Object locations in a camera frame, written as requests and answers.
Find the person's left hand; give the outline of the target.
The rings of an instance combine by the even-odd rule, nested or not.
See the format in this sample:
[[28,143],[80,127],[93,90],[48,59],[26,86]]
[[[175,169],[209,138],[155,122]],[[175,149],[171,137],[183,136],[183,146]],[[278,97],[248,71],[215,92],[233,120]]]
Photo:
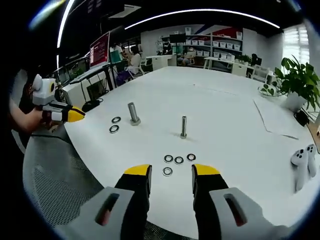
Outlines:
[[36,108],[34,108],[30,113],[28,113],[27,116],[27,129],[29,132],[34,132],[35,130],[38,130],[40,128],[46,128],[47,130],[50,130],[59,125],[59,123],[55,121],[45,122],[45,120],[43,119],[43,111],[37,110]]

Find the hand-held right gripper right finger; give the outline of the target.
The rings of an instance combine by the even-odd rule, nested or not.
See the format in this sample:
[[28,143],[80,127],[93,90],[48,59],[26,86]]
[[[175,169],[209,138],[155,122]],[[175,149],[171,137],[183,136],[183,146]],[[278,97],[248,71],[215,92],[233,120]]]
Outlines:
[[214,167],[192,165],[192,192],[200,240],[288,240],[295,231],[269,222],[261,206],[229,187]]

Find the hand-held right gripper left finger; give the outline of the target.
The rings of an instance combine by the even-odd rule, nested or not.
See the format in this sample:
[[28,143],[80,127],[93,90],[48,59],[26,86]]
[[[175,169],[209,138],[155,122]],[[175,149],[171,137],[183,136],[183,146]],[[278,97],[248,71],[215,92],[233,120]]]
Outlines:
[[150,209],[152,166],[124,171],[114,187],[106,187],[80,207],[79,216],[57,226],[63,240],[142,240]]

